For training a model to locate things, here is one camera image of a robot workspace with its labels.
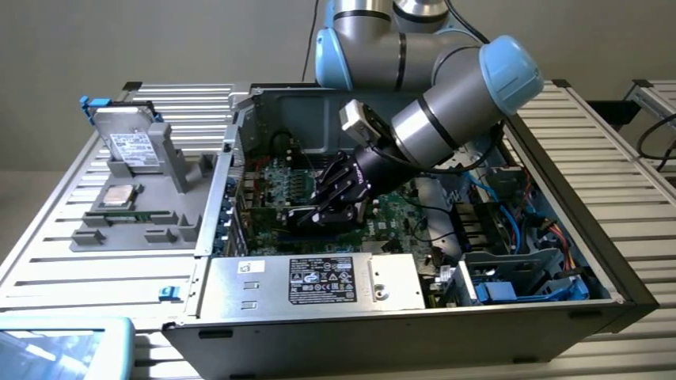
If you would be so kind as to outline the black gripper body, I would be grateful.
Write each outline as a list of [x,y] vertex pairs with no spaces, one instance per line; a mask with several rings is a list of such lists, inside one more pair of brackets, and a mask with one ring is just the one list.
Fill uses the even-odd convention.
[[383,158],[371,148],[357,146],[344,164],[348,174],[341,182],[349,186],[340,200],[357,203],[367,198],[391,193],[419,173],[417,170]]

